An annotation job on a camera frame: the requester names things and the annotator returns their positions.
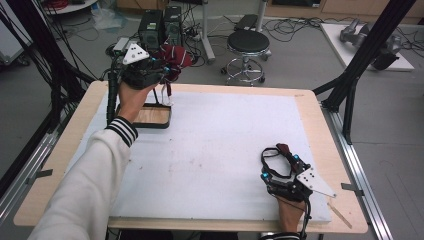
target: human hand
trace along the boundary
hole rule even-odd
[[[297,225],[305,211],[305,202],[289,201],[279,196],[276,198],[278,201],[281,229],[283,232],[297,232]]]
[[[127,119],[130,123],[133,123],[137,118],[138,113],[146,102],[147,94],[154,89],[157,84],[150,85],[142,90],[133,89],[124,81],[119,86],[119,101],[121,109],[118,116]]]

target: stool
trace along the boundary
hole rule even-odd
[[[228,36],[227,47],[231,52],[241,55],[221,68],[222,74],[228,74],[227,85],[232,79],[248,82],[250,86],[253,86],[254,81],[265,82],[262,66],[250,59],[250,57],[264,55],[268,51],[269,40],[265,35],[251,30],[239,30]],[[235,62],[240,62],[240,64],[237,66],[234,64]]]

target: floor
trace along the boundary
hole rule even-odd
[[[225,85],[226,77],[220,73],[234,56],[225,48],[222,38],[233,25],[220,17],[255,13],[257,5],[246,4],[240,9],[237,0],[231,2],[225,13],[211,8],[209,35],[216,61],[210,65],[184,69],[178,80],[183,84]],[[110,66],[105,49],[116,43],[121,36],[131,36],[137,31],[139,16],[124,14],[122,28],[94,30],[89,11],[80,11],[63,16],[65,30],[73,33],[69,37],[72,49],[94,75]],[[405,33],[419,31],[417,39],[424,38],[424,28],[403,26]],[[255,87],[314,89],[338,77],[344,70],[324,34],[314,28],[298,31],[291,41],[281,42],[269,36],[272,56],[261,61],[266,71],[266,81]],[[280,40],[290,36],[275,35]],[[67,58],[69,52],[63,42],[58,42]],[[352,121],[352,141],[364,171],[371,184],[377,202],[394,239],[422,239],[424,236],[424,60],[412,51],[402,50],[402,55],[414,66],[411,72],[366,71],[357,86],[355,109]],[[231,85],[247,86],[232,82]],[[0,176],[42,122],[49,111],[50,90],[39,76],[36,68],[14,66],[0,72],[0,109],[2,138],[0,140]],[[318,96],[324,100],[328,92]],[[344,104],[340,107],[343,115]],[[14,211],[0,226],[2,239],[26,239],[31,228],[18,227],[12,222]],[[189,239],[191,232],[175,232],[177,239]],[[241,233],[240,239],[256,239],[257,233]],[[310,234],[308,239],[318,239]],[[324,239],[376,239],[372,229],[361,235],[326,234]]]

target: black stool seat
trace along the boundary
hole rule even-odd
[[[238,52],[258,53],[269,47],[269,40],[260,32],[239,30],[228,36],[228,46]]]

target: wooden table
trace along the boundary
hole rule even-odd
[[[174,92],[236,93],[251,95],[279,95],[294,97],[310,149],[320,175],[337,193],[337,198],[327,198],[332,221],[309,223],[308,232],[317,233],[364,233],[367,231],[364,215],[355,193],[343,190],[341,183],[350,183],[337,151],[335,142],[312,91],[295,89],[247,88],[208,85],[174,84]],[[107,91],[107,83],[94,82],[74,113],[43,170],[53,169],[53,175],[35,181],[24,202],[15,215],[14,222],[20,226],[35,226],[63,178],[70,159],[79,146],[93,115]],[[276,221],[253,220],[192,220],[192,219],[143,219],[111,217],[112,228],[143,228],[172,230],[216,230],[278,232]]]

